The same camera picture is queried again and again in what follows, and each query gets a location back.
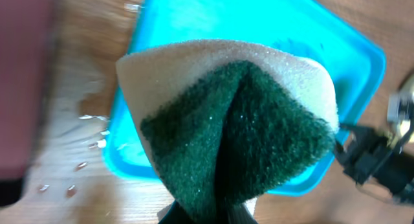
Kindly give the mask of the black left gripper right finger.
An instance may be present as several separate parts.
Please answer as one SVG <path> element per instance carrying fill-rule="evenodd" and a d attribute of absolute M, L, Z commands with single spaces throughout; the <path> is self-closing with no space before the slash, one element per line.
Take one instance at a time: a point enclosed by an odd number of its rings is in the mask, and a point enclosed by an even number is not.
<path fill-rule="evenodd" d="M 229 209 L 229 224 L 257 224 L 245 204 L 236 205 Z"/>

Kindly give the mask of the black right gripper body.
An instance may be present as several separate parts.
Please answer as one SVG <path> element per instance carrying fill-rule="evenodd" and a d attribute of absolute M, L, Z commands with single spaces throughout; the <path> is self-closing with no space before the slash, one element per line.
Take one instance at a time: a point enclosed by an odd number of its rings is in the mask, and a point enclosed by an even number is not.
<path fill-rule="evenodd" d="M 340 124 L 353 139 L 344 146 L 337 142 L 334 156 L 357 190 L 384 203 L 413 204 L 413 156 L 404 153 L 413 128 L 401 137 L 381 129 Z"/>

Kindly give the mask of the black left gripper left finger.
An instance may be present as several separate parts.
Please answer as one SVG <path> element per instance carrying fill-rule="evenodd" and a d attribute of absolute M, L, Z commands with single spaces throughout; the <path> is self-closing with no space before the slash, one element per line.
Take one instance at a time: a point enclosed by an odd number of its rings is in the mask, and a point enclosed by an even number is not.
<path fill-rule="evenodd" d="M 158 212 L 158 224 L 191 224 L 191 218 L 176 202 Z"/>

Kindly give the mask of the green and yellow sponge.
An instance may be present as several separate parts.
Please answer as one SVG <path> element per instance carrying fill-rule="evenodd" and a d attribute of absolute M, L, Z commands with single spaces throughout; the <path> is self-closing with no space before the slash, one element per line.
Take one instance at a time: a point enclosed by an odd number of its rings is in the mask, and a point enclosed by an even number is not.
<path fill-rule="evenodd" d="M 191 223 L 229 223 L 230 208 L 336 144 L 334 84 L 311 59 L 201 39 L 128 54 L 116 72 L 144 151 Z"/>

